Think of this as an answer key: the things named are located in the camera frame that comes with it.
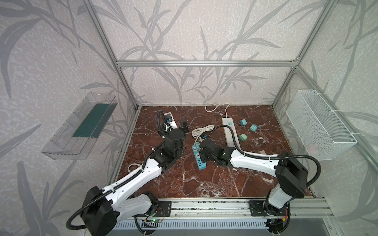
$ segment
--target green mat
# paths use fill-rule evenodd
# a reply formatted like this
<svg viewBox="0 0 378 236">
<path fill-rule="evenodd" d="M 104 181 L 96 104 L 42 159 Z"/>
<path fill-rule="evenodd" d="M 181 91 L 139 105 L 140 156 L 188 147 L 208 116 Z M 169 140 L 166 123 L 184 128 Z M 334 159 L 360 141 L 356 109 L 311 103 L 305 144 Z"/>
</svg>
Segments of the green mat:
<svg viewBox="0 0 378 236">
<path fill-rule="evenodd" d="M 77 128 L 73 137 L 98 138 L 117 104 L 98 103 Z"/>
</svg>

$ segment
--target wire mesh basket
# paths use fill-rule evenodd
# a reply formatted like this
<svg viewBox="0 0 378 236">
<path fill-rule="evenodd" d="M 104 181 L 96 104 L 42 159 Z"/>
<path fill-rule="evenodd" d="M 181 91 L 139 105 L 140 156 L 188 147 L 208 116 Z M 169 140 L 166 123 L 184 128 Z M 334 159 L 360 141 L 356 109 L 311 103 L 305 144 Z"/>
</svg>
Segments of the wire mesh basket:
<svg viewBox="0 0 378 236">
<path fill-rule="evenodd" d="M 286 114 L 309 155 L 318 160 L 331 160 L 357 143 L 315 90 L 298 90 Z"/>
</svg>

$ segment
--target white cable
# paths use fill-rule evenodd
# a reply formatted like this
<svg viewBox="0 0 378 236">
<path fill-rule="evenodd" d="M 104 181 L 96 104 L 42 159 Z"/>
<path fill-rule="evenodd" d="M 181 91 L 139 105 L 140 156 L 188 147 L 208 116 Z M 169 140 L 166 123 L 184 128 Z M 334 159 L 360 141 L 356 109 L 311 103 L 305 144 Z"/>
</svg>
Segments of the white cable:
<svg viewBox="0 0 378 236">
<path fill-rule="evenodd" d="M 214 106 L 216 106 L 213 110 L 211 110 L 211 111 L 208 111 L 207 110 L 207 106 L 209 105 L 209 104 L 212 104 L 212 105 L 214 105 Z M 227 108 L 231 105 L 231 103 L 224 103 L 224 104 L 218 104 L 218 103 L 208 103 L 208 104 L 206 104 L 206 106 L 205 106 L 205 110 L 207 111 L 207 112 L 213 112 L 213 111 L 215 111 L 215 109 L 218 107 L 218 106 L 225 106 L 225 105 L 228 105 L 227 107 L 226 107 L 226 109 L 225 109 L 225 113 L 226 113 L 226 118 L 227 118 Z"/>
<path fill-rule="evenodd" d="M 131 172 L 134 171 L 134 170 L 130 170 L 130 166 L 132 166 L 132 165 L 137 165 L 138 167 L 141 167 L 141 166 L 142 166 L 141 164 L 137 164 L 137 163 L 132 163 L 132 164 L 130 164 L 130 165 L 128 166 L 128 168 L 127 168 L 127 171 L 128 171 L 129 173 L 131 173 Z"/>
<path fill-rule="evenodd" d="M 214 129 L 213 125 L 208 125 L 208 126 L 205 126 L 205 127 L 202 127 L 202 128 L 197 128 L 197 129 L 193 130 L 192 136 L 193 136 L 193 138 L 195 138 L 194 145 L 197 142 L 197 139 L 201 136 L 201 134 L 203 134 L 206 131 L 211 131 L 213 129 Z"/>
<path fill-rule="evenodd" d="M 252 153 L 252 152 L 248 152 L 248 151 L 243 151 L 244 153 L 242 154 L 250 154 L 250 155 L 254 155 L 254 156 L 261 156 L 261 157 L 278 157 L 278 154 L 272 154 L 272 155 L 268 155 L 268 154 L 260 154 L 260 153 Z"/>
</svg>

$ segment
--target leaf pattern wallpaper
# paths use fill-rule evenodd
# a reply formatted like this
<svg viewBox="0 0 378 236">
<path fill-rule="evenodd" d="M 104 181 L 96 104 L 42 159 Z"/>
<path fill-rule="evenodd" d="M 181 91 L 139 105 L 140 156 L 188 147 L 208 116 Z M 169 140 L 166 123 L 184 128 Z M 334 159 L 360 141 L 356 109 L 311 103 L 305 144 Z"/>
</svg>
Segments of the leaf pattern wallpaper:
<svg viewBox="0 0 378 236">
<path fill-rule="evenodd" d="M 378 1 L 339 1 L 301 62 L 302 68 L 378 150 Z M 295 76 L 275 112 L 296 153 L 306 153 L 285 111 L 298 89 Z M 378 175 L 356 147 L 322 161 L 322 175 L 313 185 L 326 197 L 346 236 L 376 235 Z"/>
<path fill-rule="evenodd" d="M 77 235 L 65 221 L 108 184 L 135 110 L 82 1 L 0 0 L 0 22 L 0 235 Z M 90 155 L 42 154 L 89 91 L 118 101 Z"/>
<path fill-rule="evenodd" d="M 325 0 L 93 0 L 118 60 L 292 60 Z M 122 68 L 140 104 L 271 104 L 289 68 Z"/>
</svg>

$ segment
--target power strip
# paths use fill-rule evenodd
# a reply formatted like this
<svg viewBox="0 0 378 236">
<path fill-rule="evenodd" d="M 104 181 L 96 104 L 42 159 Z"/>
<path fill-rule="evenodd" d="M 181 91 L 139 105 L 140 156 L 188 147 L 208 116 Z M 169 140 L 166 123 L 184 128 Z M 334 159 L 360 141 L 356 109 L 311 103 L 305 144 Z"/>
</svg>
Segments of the power strip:
<svg viewBox="0 0 378 236">
<path fill-rule="evenodd" d="M 197 161 L 198 169 L 202 170 L 206 168 L 206 163 L 203 163 L 200 158 L 200 143 L 196 142 L 195 145 L 192 146 L 193 153 L 195 160 Z"/>
<path fill-rule="evenodd" d="M 239 143 L 239 140 L 237 138 L 237 134 L 236 134 L 236 130 L 235 130 L 234 120 L 231 117 L 222 118 L 222 124 L 228 125 L 228 126 L 231 127 L 231 129 L 234 131 L 236 144 L 240 148 L 240 143 Z M 232 140 L 231 131 L 226 127 L 223 127 L 223 129 L 225 131 L 227 146 L 235 147 L 234 141 Z"/>
</svg>

